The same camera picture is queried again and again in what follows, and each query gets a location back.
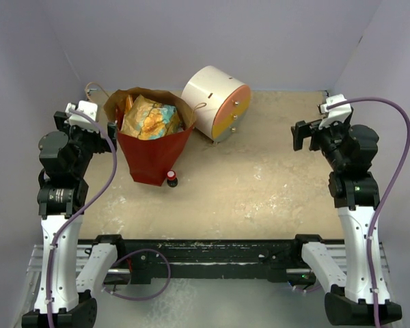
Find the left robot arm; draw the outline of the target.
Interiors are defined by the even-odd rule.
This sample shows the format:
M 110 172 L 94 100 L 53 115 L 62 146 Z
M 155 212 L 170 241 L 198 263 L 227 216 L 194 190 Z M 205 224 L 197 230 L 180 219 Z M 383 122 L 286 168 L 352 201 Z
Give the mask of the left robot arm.
M 119 235 L 99 236 L 77 271 L 78 239 L 87 201 L 84 179 L 94 154 L 116 154 L 116 130 L 104 130 L 96 109 L 67 109 L 54 115 L 56 130 L 38 143 L 38 214 L 43 231 L 40 285 L 22 327 L 93 327 L 97 296 L 109 267 L 119 268 L 127 252 Z

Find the red brown paper bag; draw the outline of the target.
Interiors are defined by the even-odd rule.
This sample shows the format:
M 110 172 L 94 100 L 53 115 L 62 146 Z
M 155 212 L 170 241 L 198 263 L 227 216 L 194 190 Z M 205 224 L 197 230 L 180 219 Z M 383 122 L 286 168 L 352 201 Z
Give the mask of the red brown paper bag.
M 181 97 L 169 91 L 133 87 L 107 94 L 103 109 L 108 121 L 114 122 L 116 126 L 119 117 L 118 109 L 123 110 L 128 95 L 131 95 L 133 100 L 142 95 L 158 103 L 175 106 L 183 123 L 183 131 L 154 140 L 130 137 L 121 133 L 117 127 L 118 144 L 132 179 L 147 185 L 161 186 L 167 180 L 167 172 L 172 170 L 195 128 L 195 113 Z

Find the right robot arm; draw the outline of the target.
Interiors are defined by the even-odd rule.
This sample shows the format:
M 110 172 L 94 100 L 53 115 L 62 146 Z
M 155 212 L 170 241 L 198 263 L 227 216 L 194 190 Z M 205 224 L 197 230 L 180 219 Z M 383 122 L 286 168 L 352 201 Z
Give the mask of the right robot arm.
M 325 312 L 332 325 L 376 326 L 402 318 L 391 300 L 381 263 L 377 227 L 371 223 L 380 203 L 379 188 L 369 169 L 378 152 L 379 136 L 349 120 L 323 128 L 320 120 L 300 121 L 292 128 L 293 148 L 310 139 L 330 164 L 329 192 L 344 231 L 346 269 L 342 270 L 320 242 L 290 250 L 297 267 L 310 266 L 325 291 Z

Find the large orange snack bag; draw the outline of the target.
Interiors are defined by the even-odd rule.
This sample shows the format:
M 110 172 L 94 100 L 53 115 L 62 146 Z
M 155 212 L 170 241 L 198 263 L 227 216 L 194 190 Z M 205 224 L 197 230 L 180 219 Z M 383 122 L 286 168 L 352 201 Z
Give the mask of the large orange snack bag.
M 124 101 L 123 110 L 118 109 L 118 120 L 117 127 L 119 131 L 125 135 L 133 134 L 133 116 L 132 116 L 132 107 L 133 107 L 133 97 L 128 95 Z

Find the tan paper snack bag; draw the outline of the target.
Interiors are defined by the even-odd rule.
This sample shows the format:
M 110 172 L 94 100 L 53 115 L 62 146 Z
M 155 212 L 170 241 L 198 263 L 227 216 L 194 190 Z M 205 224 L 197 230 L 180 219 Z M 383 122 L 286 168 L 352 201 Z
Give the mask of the tan paper snack bag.
M 126 97 L 120 132 L 140 140 L 154 140 L 183 131 L 177 108 L 139 95 Z

